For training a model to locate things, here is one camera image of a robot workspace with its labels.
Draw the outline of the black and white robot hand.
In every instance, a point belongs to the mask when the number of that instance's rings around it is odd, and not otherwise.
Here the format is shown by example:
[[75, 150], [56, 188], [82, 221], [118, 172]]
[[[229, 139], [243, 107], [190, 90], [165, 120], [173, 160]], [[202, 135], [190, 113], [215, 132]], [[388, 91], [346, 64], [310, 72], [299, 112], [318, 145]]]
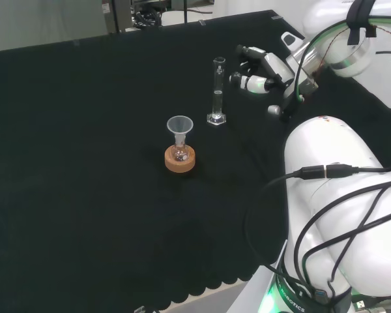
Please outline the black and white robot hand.
[[230, 74], [231, 87], [255, 95], [265, 95], [272, 89], [279, 89], [284, 100], [293, 96], [295, 74], [277, 55], [255, 46], [238, 45], [235, 51], [240, 69], [246, 73]]

